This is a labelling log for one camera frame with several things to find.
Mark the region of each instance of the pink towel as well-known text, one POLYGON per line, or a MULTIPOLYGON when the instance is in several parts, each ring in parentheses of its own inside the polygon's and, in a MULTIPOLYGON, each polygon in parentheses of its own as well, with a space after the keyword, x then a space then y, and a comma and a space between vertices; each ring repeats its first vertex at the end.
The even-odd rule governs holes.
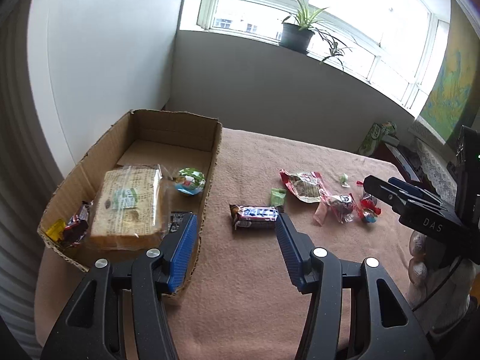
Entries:
MULTIPOLYGON (((181 360, 293 359, 302 335, 310 296, 301 295, 289 275, 273 230, 231 228, 229 204, 268 205, 270 188, 281 188, 279 169, 319 171, 336 193, 361 190, 355 180, 369 174, 400 178, 390 163, 343 151, 244 131, 223 131, 217 167, 207 202, 202 247, 190 286, 180 306, 167 306, 169 324, 181 360), (346 173, 352 188, 340 186, 346 173)), ((411 231, 383 203, 369 225, 355 220, 339 224, 329 213, 323 227, 313 219, 317 204, 300 202, 290 193, 285 211, 297 230, 316 246, 340 259, 361 262, 375 257, 402 293, 409 279, 411 231)), ((51 250, 40 268, 35 296, 37 337, 44 344, 56 318, 80 280, 76 268, 51 250)), ((350 294, 344 290, 340 343, 349 334, 350 294)), ((128 337, 127 346, 131 352, 128 337)))

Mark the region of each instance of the white lace doily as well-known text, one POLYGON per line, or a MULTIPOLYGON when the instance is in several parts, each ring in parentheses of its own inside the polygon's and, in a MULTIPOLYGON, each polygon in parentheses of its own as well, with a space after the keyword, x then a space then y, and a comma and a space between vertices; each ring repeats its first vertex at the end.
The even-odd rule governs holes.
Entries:
POLYGON ((455 205, 457 183, 448 173, 446 161, 420 139, 415 138, 415 142, 423 173, 427 175, 440 197, 447 203, 455 205))

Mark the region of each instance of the spider plant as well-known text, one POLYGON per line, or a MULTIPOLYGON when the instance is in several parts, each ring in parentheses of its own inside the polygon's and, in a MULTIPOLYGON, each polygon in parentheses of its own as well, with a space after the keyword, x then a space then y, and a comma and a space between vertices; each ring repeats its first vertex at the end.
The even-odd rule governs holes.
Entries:
POLYGON ((327 8, 317 8, 317 9, 312 9, 308 5, 308 2, 306 0, 297 0, 298 3, 298 8, 297 12, 294 15, 288 15, 282 20, 282 24, 284 24, 288 19, 290 19, 292 16, 295 18, 295 22, 299 26, 299 31, 303 30, 310 30, 313 32, 318 33, 320 38, 328 43, 328 51, 330 52, 330 55, 327 55, 324 57, 321 62, 325 62, 329 58, 337 58, 337 60, 340 62, 342 65, 343 69, 343 62, 340 59, 340 57, 345 55, 345 50, 350 49, 347 47, 345 43, 343 43, 339 38, 333 36, 331 33, 329 33, 327 30, 323 30, 321 28, 318 28, 314 26, 314 24, 321 24, 324 23, 325 21, 318 16, 325 11, 327 8))

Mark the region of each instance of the gloved hand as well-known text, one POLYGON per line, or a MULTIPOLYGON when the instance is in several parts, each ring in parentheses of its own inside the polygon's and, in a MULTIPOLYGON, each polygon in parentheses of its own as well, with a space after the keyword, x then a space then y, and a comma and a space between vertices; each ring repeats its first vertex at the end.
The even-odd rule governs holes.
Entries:
MULTIPOLYGON (((446 278, 459 257, 449 266, 439 268, 446 247, 417 231, 410 237, 409 249, 413 258, 409 263, 410 286, 407 300, 414 308, 446 278)), ((440 339, 455 327, 469 308, 469 292, 474 279, 475 264, 469 259, 463 259, 442 288, 415 311, 425 333, 430 332, 434 339, 440 339)))

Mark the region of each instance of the windowsill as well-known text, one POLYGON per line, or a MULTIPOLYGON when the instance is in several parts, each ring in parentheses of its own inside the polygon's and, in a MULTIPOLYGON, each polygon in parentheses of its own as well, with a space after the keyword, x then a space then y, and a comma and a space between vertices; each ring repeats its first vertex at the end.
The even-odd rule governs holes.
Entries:
MULTIPOLYGON (((252 40, 255 40, 255 41, 259 41, 259 42, 268 43, 268 44, 271 44, 271 45, 274 45, 274 46, 278 46, 278 41, 276 41, 276 40, 273 40, 273 39, 270 39, 270 38, 264 38, 264 37, 261 37, 261 36, 258 36, 258 35, 251 35, 251 34, 244 33, 244 32, 234 31, 234 30, 204 30, 202 27, 197 26, 197 25, 195 25, 195 26, 181 26, 180 30, 181 31, 212 32, 212 33, 218 33, 218 34, 222 34, 222 35, 236 36, 238 38, 252 39, 252 40)), ((314 54, 312 52, 307 53, 305 56, 307 56, 309 58, 312 58, 312 59, 316 59, 317 61, 321 61, 323 59, 322 56, 314 54)), ((342 66, 339 63, 335 63, 333 60, 330 60, 330 59, 327 59, 327 61, 325 61, 323 63, 325 63, 329 66, 332 66, 333 68, 336 68, 336 69, 338 69, 338 70, 340 70, 340 71, 342 71, 346 74, 349 74, 350 76, 355 77, 357 80, 360 80, 363 83, 365 83, 366 85, 374 88, 375 90, 377 90, 378 92, 380 92, 384 96, 388 97, 391 101, 395 102, 400 107, 405 109, 413 117, 417 117, 418 114, 420 113, 421 108, 418 109, 418 110, 417 109, 407 109, 407 108, 405 108, 404 105, 402 105, 402 103, 397 98, 395 98, 390 93, 388 93, 388 91, 385 91, 381 87, 370 83, 365 77, 351 71, 347 67, 342 69, 342 66)))

